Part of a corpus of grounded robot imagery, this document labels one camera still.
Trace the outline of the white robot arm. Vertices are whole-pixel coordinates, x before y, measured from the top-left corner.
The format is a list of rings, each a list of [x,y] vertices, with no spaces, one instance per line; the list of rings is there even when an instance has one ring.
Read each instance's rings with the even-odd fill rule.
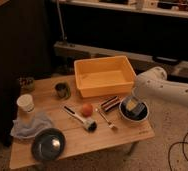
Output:
[[[135,77],[135,92],[141,90],[188,107],[188,83],[168,81],[162,67],[153,67]]]

